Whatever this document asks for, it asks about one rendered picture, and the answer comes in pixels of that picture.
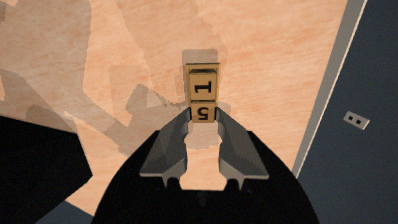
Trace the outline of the wooden number cube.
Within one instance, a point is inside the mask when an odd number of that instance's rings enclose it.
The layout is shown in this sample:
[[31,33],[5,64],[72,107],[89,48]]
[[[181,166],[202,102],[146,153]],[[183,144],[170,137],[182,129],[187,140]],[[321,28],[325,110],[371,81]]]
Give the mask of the wooden number cube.
[[189,73],[191,100],[215,100],[217,73],[214,69],[192,69]]
[[215,100],[191,100],[192,123],[215,122]]

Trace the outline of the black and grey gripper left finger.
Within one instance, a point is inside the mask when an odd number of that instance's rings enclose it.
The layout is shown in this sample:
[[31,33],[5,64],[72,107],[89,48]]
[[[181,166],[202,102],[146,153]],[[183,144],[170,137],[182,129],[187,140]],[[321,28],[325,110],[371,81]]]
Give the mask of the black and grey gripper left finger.
[[156,130],[122,164],[107,186],[91,224],[110,224],[132,202],[152,191],[166,188],[167,180],[187,171],[185,137],[192,120],[186,108],[160,130]]

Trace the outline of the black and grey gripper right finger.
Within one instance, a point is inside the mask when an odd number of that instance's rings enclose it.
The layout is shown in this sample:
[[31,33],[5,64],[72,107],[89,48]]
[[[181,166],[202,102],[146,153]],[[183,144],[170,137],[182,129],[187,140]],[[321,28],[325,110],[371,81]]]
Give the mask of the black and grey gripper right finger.
[[219,107],[219,172],[237,179],[241,191],[273,204],[294,224],[320,224],[302,186],[285,163],[252,131],[248,131]]

